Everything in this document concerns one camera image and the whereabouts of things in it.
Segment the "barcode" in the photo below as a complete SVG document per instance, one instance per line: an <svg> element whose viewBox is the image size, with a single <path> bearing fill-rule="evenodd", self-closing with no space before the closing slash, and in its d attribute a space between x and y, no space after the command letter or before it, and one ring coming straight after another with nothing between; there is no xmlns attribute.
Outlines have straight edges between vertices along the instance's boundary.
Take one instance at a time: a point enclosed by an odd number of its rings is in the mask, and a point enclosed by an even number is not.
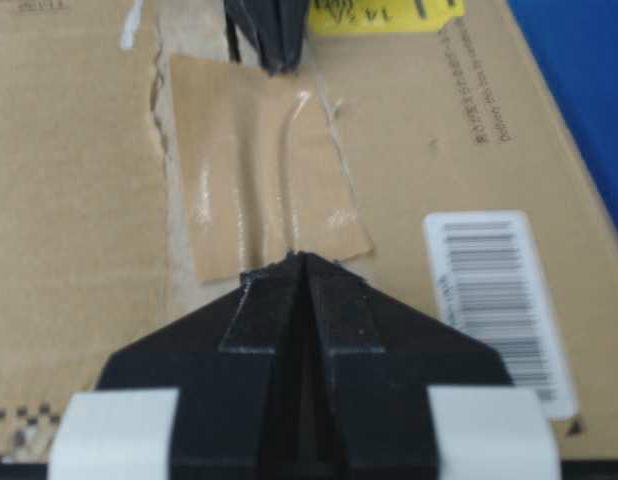
<svg viewBox="0 0 618 480"><path fill-rule="evenodd" d="M500 353L516 385L534 388L543 400L554 398L511 223L448 223L444 232L462 330Z"/></svg>
<svg viewBox="0 0 618 480"><path fill-rule="evenodd" d="M443 320L500 353L552 418L575 397L524 215L435 214L425 222Z"/></svg>

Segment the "blue background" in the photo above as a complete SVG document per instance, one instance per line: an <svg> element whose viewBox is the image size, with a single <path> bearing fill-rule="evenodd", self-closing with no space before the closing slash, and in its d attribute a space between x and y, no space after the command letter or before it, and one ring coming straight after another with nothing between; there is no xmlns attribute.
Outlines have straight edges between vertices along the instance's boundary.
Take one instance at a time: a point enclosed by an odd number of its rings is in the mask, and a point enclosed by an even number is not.
<svg viewBox="0 0 618 480"><path fill-rule="evenodd" d="M509 0L618 229L618 0Z"/></svg>

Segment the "black object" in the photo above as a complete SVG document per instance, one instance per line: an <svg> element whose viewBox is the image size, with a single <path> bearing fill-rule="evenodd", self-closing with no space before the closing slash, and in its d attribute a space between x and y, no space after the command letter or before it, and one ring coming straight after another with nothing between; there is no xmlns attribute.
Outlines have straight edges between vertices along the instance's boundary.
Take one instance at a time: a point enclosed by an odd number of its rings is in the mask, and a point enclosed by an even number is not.
<svg viewBox="0 0 618 480"><path fill-rule="evenodd" d="M113 355L98 389L179 388L172 479L435 479L426 389L451 383L510 378L489 347L299 254ZM563 476L615 480L618 462Z"/></svg>
<svg viewBox="0 0 618 480"><path fill-rule="evenodd" d="M234 22L271 74L290 72L298 66L308 8L309 0L225 0L229 33ZM235 58L235 45L230 45L230 50Z"/></svg>

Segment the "torn cardboard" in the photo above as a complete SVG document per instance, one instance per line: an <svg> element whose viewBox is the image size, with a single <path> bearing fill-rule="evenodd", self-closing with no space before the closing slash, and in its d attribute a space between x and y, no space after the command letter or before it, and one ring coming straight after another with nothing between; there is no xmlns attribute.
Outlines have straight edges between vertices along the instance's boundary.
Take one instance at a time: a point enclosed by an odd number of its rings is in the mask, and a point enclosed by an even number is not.
<svg viewBox="0 0 618 480"><path fill-rule="evenodd" d="M343 260L371 249L311 75L174 56L171 78L201 281L289 251Z"/></svg>
<svg viewBox="0 0 618 480"><path fill-rule="evenodd" d="M618 240L505 1L467 1L440 34L313 38L312 50L374 241L358 265L437 316L424 218L525 212L581 405L556 424L561 454L618 459Z"/></svg>
<svg viewBox="0 0 618 480"><path fill-rule="evenodd" d="M0 0L0 454L15 460L39 459L71 394L164 323L158 42L144 21L120 50L132 3Z"/></svg>
<svg viewBox="0 0 618 480"><path fill-rule="evenodd" d="M154 84L154 117L165 149L167 177L168 284L165 322L173 321L238 286L238 278L202 285L190 243L176 139L169 58L173 54L228 61L223 0L160 0L160 54Z"/></svg>

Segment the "yellow label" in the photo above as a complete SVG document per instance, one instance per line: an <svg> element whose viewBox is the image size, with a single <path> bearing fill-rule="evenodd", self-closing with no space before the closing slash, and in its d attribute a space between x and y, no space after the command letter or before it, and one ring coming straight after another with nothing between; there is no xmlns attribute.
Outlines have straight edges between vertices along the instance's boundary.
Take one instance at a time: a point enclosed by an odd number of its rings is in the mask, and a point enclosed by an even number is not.
<svg viewBox="0 0 618 480"><path fill-rule="evenodd" d="M435 32L465 14L463 0L311 0L318 35Z"/></svg>

